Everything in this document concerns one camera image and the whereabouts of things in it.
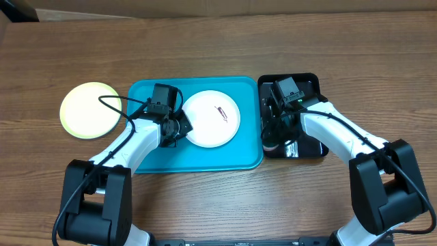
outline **plastic tray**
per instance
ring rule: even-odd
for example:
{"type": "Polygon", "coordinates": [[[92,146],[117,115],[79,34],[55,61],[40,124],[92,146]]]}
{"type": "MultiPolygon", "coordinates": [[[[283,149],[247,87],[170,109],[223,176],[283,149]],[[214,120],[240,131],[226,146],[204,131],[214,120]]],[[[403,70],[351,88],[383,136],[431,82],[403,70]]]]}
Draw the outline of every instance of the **plastic tray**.
{"type": "MultiPolygon", "coordinates": [[[[155,83],[179,88],[184,100],[204,90],[227,94],[240,110],[240,128],[231,141],[217,148],[202,148],[187,139],[179,140],[177,148],[157,148],[146,156],[137,174],[253,169],[261,163],[259,98],[254,80],[249,77],[141,80],[129,89],[129,97],[145,101],[152,96],[155,83]]],[[[138,106],[139,103],[128,102],[128,114],[138,106]]]]}

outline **wood grain surface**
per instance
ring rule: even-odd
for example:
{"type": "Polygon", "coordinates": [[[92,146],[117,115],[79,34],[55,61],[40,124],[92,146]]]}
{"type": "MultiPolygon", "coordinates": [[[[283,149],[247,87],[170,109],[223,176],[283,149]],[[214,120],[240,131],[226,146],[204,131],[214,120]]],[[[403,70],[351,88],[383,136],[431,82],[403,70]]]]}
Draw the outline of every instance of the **wood grain surface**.
{"type": "MultiPolygon", "coordinates": [[[[0,245],[50,245],[66,165],[121,133],[82,141],[62,128],[62,99],[88,81],[126,95],[140,79],[312,72],[346,117],[413,146],[437,206],[436,64],[437,12],[12,23],[0,49],[0,245]]],[[[186,240],[328,236],[353,215],[348,169],[332,154],[136,175],[133,211],[157,238],[186,240]]],[[[437,245],[437,232],[396,242],[437,245]]]]}

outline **black cable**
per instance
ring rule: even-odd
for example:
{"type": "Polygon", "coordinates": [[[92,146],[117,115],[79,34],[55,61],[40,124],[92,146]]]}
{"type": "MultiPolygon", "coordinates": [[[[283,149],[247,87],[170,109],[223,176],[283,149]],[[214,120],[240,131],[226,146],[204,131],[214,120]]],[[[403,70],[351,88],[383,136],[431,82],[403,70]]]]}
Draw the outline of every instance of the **black cable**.
{"type": "Polygon", "coordinates": [[[184,97],[182,95],[181,90],[178,89],[178,94],[180,95],[180,104],[179,104],[179,109],[176,111],[175,115],[179,115],[180,112],[182,111],[182,105],[184,104],[184,97]]]}
{"type": "Polygon", "coordinates": [[[120,115],[122,115],[123,117],[125,117],[129,123],[132,125],[132,129],[129,133],[129,135],[125,138],[125,140],[123,140],[122,143],[120,143],[113,151],[111,151],[101,162],[99,162],[99,164],[97,164],[96,166],[94,166],[94,168],[90,171],[90,173],[88,173],[88,175],[82,180],[82,182],[80,183],[80,185],[76,188],[76,190],[73,192],[73,194],[70,196],[70,198],[68,199],[68,201],[66,202],[66,204],[64,205],[64,207],[62,208],[61,212],[58,214],[55,224],[53,225],[53,230],[52,230],[52,243],[54,246],[59,246],[59,244],[57,243],[57,239],[56,239],[56,235],[57,235],[57,229],[59,227],[59,222],[61,221],[61,217],[63,215],[65,215],[68,206],[71,204],[71,201],[73,200],[73,198],[77,195],[77,193],[79,191],[82,191],[83,187],[86,187],[87,185],[90,184],[92,178],[98,174],[98,172],[101,170],[103,164],[105,164],[109,159],[113,158],[113,156],[121,149],[123,148],[123,146],[130,140],[130,138],[132,138],[132,136],[135,133],[135,123],[133,122],[132,118],[129,117],[128,115],[126,115],[125,113],[123,113],[123,111],[120,111],[114,107],[112,107],[111,105],[105,103],[102,98],[121,98],[121,99],[126,99],[126,100],[131,100],[133,102],[137,102],[137,103],[141,103],[142,105],[146,105],[148,104],[147,102],[141,102],[140,100],[136,100],[133,98],[127,98],[125,96],[99,96],[98,100],[105,105],[106,107],[114,110],[115,112],[119,113],[120,115]]]}
{"type": "MultiPolygon", "coordinates": [[[[402,178],[405,179],[412,186],[412,188],[416,191],[417,195],[422,199],[423,203],[425,203],[427,209],[429,210],[429,213],[431,215],[431,226],[428,229],[425,229],[425,230],[387,230],[377,241],[375,241],[371,245],[375,245],[376,243],[378,243],[381,240],[383,240],[384,238],[386,238],[388,235],[392,235],[394,233],[403,233],[403,234],[412,234],[412,235],[428,234],[436,228],[437,216],[436,216],[436,212],[435,212],[433,206],[431,205],[431,203],[429,202],[429,200],[424,196],[424,194],[420,191],[420,189],[416,186],[416,184],[410,179],[410,177],[408,177],[405,174],[405,172],[398,165],[396,165],[396,163],[391,158],[389,158],[385,153],[383,153],[383,151],[381,151],[378,147],[374,146],[366,137],[362,136],[357,130],[355,130],[353,127],[351,127],[344,120],[338,118],[337,116],[335,116],[331,113],[324,113],[324,112],[312,111],[312,110],[304,110],[304,111],[298,111],[298,112],[285,113],[285,114],[281,115],[279,117],[279,119],[288,117],[290,115],[298,115],[301,113],[312,113],[312,114],[316,114],[316,115],[323,115],[323,116],[326,116],[328,118],[332,118],[332,119],[336,120],[337,122],[339,122],[340,124],[344,125],[349,131],[354,133],[361,141],[363,141],[365,144],[367,144],[370,148],[373,148],[376,152],[378,152],[380,154],[380,156],[382,156],[384,159],[386,159],[390,163],[390,165],[395,169],[395,171],[400,176],[402,176],[402,178]]],[[[261,137],[263,137],[263,133],[264,133],[265,129],[267,128],[267,126],[268,125],[266,125],[262,129],[261,137]]]]}

